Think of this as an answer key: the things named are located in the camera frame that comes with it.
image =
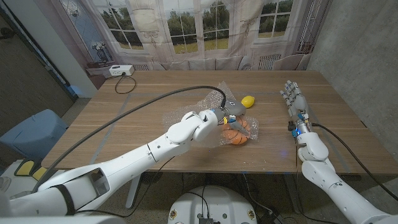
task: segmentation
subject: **screw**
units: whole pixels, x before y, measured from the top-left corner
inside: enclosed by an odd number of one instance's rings
[[[256,214],[254,213],[253,210],[248,210],[248,216],[250,219],[253,220],[256,217]]]
[[[177,211],[174,209],[170,212],[170,218],[173,220],[175,217],[177,217]]]

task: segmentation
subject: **bubble wrap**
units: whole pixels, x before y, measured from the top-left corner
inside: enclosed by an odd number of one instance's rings
[[[228,88],[225,82],[222,82],[218,85],[220,90],[222,90],[225,95],[227,100],[236,100],[235,97],[233,96],[231,90]],[[194,111],[196,113],[199,113],[203,110],[206,109],[211,109],[211,108],[217,108],[220,106],[221,100],[223,99],[223,95],[219,93],[218,91],[211,91],[205,99],[199,101],[196,105],[190,105],[190,106],[183,106],[181,108],[178,108],[175,111],[166,113],[163,115],[163,126],[165,129],[165,132],[169,130],[169,127],[171,125],[178,123],[181,121],[181,118],[188,112]],[[248,122],[248,125],[250,127],[250,139],[257,139],[258,137],[258,132],[259,132],[259,122],[256,118],[251,118],[248,116],[245,116],[243,119],[245,119]],[[207,137],[200,142],[195,142],[193,141],[192,146],[200,146],[200,147],[217,147],[217,146],[222,146],[225,144],[230,144],[231,140],[225,138],[223,136],[223,130],[222,130],[222,125],[218,126],[212,132],[210,132]]]

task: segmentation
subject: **yellow lemon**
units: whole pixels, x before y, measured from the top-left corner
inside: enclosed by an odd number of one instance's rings
[[[245,96],[242,99],[242,104],[243,106],[245,106],[246,108],[250,108],[251,106],[253,106],[254,104],[254,97],[253,96]]]

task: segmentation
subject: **yellow object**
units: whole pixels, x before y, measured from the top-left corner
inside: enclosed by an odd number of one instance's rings
[[[46,168],[40,167],[40,169],[38,169],[38,170],[32,175],[32,177],[35,178],[36,180],[39,180],[39,179],[43,176],[43,174],[44,174],[44,172],[45,172],[46,170],[47,170]]]
[[[242,99],[242,104],[243,106],[245,106],[246,108],[250,108],[251,106],[253,106],[254,104],[254,97],[253,96],[245,96]]]
[[[17,175],[29,175],[30,170],[35,163],[33,161],[25,162],[17,171]]]

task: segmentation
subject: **table leg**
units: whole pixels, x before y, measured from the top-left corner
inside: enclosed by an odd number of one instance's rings
[[[294,175],[292,174],[286,174],[284,175],[285,179],[285,184],[287,187],[287,190],[289,192],[290,196],[290,201],[292,202],[294,212],[297,214],[301,214],[300,211],[302,211],[301,204],[298,201],[297,198],[297,191],[296,191],[296,184],[294,181]]]
[[[127,209],[132,209],[134,205],[134,199],[136,198],[136,195],[138,193],[138,185],[140,180],[141,180],[141,175],[138,175],[137,177],[131,180],[130,190],[126,200]]]

